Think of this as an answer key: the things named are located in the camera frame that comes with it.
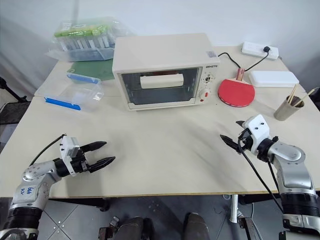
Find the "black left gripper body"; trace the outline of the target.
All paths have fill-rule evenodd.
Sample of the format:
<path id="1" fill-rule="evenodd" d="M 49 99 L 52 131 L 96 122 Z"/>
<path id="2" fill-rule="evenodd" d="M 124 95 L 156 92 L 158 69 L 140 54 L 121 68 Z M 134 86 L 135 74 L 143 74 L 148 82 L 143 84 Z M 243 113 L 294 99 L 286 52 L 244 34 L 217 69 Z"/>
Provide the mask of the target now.
<path id="1" fill-rule="evenodd" d="M 71 157 L 70 163 L 75 173 L 83 173 L 88 171 L 90 168 L 85 153 L 82 149 L 79 149 L 76 155 Z"/>

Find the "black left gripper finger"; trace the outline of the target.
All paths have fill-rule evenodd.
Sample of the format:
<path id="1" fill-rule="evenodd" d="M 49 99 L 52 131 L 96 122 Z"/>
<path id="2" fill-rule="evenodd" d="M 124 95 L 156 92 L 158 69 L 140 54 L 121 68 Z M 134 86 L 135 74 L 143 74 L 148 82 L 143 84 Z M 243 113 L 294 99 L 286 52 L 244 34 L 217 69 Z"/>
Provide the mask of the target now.
<path id="1" fill-rule="evenodd" d="M 82 146 L 82 151 L 83 152 L 92 152 L 92 151 L 100 149 L 101 147 L 103 147 L 106 144 L 107 144 L 106 141 L 95 141 L 92 143 L 88 143 L 88 144 Z"/>
<path id="2" fill-rule="evenodd" d="M 106 166 L 108 166 L 109 164 L 111 164 L 114 160 L 116 159 L 115 156 L 112 157 L 106 157 L 103 159 L 98 160 L 95 164 L 92 164 L 88 167 L 88 171 L 90 173 L 94 173 L 100 169 L 105 168 Z"/>

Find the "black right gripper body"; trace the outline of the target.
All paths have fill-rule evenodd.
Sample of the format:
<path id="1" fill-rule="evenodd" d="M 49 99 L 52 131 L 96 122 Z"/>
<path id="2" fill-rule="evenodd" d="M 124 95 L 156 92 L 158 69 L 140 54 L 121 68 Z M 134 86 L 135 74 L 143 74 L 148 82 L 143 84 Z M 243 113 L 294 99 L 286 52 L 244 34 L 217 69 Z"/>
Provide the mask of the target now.
<path id="1" fill-rule="evenodd" d="M 245 128 L 239 135 L 240 147 L 242 150 L 251 150 L 253 146 L 252 133 L 248 128 Z"/>

